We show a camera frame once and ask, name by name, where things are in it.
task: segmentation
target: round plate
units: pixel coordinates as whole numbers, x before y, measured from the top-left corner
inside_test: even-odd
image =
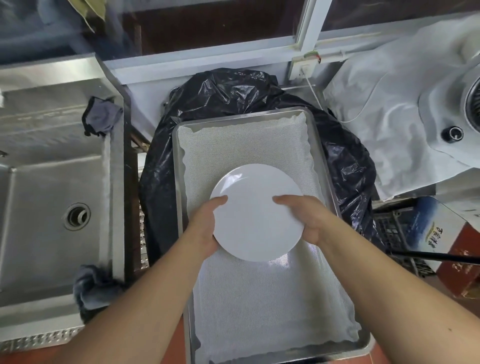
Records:
[[[281,170],[265,164],[246,164],[227,173],[212,197],[228,196],[214,211],[214,236],[237,258],[265,262],[288,253],[303,232],[303,224],[273,196],[302,195],[297,184]]]

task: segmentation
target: power outlet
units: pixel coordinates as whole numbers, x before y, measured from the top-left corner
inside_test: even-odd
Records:
[[[317,56],[294,57],[290,63],[289,80],[297,78],[310,78],[313,75],[315,66],[318,64]]]

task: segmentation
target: sink drain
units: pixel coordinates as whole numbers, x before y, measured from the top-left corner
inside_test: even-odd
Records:
[[[62,219],[63,225],[68,230],[80,230],[85,227],[90,220],[90,209],[85,204],[73,204],[69,206]]]

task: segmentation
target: window frame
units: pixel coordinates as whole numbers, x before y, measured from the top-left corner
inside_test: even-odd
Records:
[[[138,56],[106,61],[105,64],[122,84],[129,85],[190,76],[219,67],[246,68],[290,62],[292,58],[313,50],[321,57],[370,50],[439,20],[471,14],[456,13],[322,32],[331,3],[332,0],[307,0],[295,37]]]

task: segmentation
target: cardboard box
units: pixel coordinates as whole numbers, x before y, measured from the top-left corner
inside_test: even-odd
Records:
[[[407,234],[411,250],[480,256],[480,232],[433,197],[421,197]],[[480,266],[426,261],[455,297],[480,298]]]

